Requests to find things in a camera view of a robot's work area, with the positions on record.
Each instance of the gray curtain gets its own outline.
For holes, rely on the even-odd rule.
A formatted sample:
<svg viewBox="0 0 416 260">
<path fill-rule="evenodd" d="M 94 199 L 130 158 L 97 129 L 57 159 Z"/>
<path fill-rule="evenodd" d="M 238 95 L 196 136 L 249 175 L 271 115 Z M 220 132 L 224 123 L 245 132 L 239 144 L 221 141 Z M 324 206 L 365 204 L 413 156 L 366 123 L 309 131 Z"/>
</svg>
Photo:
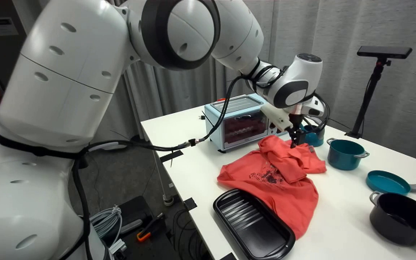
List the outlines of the gray curtain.
<svg viewBox="0 0 416 260">
<path fill-rule="evenodd" d="M 317 92 L 331 106 L 331 117 L 349 127 L 376 61 L 358 57 L 357 49 L 362 45 L 412 47 L 406 60 L 393 60 L 385 67 L 366 114 L 364 138 L 416 158 L 416 0 L 244 2 L 264 32 L 259 57 L 281 67 L 297 53 L 320 56 L 324 70 Z M 144 137 L 141 121 L 213 102 L 224 96 L 235 76 L 236 72 L 212 58 L 183 72 L 133 64 L 117 87 L 96 140 Z M 247 92 L 239 85 L 234 95 Z"/>
</svg>

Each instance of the black tray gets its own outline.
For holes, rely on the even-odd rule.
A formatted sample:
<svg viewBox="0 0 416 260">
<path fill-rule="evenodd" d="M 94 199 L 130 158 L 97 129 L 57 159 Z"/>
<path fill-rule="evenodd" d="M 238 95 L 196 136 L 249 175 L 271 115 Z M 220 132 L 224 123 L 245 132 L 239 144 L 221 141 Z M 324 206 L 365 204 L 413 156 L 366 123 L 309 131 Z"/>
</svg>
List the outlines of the black tray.
<svg viewBox="0 0 416 260">
<path fill-rule="evenodd" d="M 295 243 L 292 229 L 246 191 L 225 192 L 213 208 L 250 260 L 281 259 Z"/>
</svg>

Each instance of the camera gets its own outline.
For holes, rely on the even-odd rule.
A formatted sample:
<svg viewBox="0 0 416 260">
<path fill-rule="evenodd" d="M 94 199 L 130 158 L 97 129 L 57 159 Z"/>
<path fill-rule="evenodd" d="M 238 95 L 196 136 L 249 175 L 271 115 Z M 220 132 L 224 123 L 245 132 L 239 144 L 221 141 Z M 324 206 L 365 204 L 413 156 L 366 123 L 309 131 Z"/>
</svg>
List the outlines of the camera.
<svg viewBox="0 0 416 260">
<path fill-rule="evenodd" d="M 357 55 L 386 59 L 406 59 L 411 52 L 412 48 L 410 47 L 361 46 L 357 51 Z"/>
</svg>

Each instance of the white table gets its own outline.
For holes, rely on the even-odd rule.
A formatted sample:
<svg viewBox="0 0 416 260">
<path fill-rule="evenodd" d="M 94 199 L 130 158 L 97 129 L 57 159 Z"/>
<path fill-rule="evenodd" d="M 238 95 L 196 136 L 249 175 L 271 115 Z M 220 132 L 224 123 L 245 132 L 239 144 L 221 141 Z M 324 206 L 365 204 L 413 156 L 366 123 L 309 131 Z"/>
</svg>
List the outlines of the white table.
<svg viewBox="0 0 416 260">
<path fill-rule="evenodd" d="M 142 122 L 144 130 L 154 145 L 174 146 L 191 138 L 205 135 L 205 121 L 200 120 L 203 107 L 196 107 L 175 114 Z M 325 139 L 355 140 L 344 132 L 327 126 Z M 286 256 L 288 260 L 302 259 L 416 259 L 415 247 L 400 247 L 376 233 L 370 224 L 369 214 L 373 208 L 368 199 L 371 190 L 365 184 L 371 170 L 395 173 L 409 183 L 416 183 L 416 159 L 390 150 L 367 140 L 355 140 L 370 156 L 361 160 L 353 171 L 341 171 L 327 163 L 327 172 L 308 174 L 317 191 L 319 201 L 309 229 L 297 240 Z M 182 150 L 183 155 L 163 163 L 180 198 L 193 198 L 197 207 L 189 211 L 198 231 L 214 260 L 229 253 L 237 259 L 246 259 L 241 249 L 223 226 L 213 210 L 213 201 L 231 189 L 217 183 L 222 165 L 231 163 L 251 150 L 257 143 L 228 151 L 218 152 L 210 141 Z M 315 148 L 320 159 L 326 160 L 329 146 L 324 143 Z M 168 152 L 157 152 L 163 156 Z M 416 200 L 416 194 L 409 197 Z"/>
</svg>

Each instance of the teal frying pan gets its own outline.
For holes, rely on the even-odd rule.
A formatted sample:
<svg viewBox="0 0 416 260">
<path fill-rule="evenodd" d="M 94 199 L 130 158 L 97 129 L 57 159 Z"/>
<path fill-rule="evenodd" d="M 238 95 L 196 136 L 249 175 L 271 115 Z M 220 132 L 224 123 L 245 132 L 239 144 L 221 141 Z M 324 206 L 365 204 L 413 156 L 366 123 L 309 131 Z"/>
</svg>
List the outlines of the teal frying pan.
<svg viewBox="0 0 416 260">
<path fill-rule="evenodd" d="M 385 171 L 371 171 L 365 181 L 370 189 L 383 193 L 406 195 L 410 191 L 416 191 L 416 184 L 409 184 L 396 174 Z"/>
</svg>

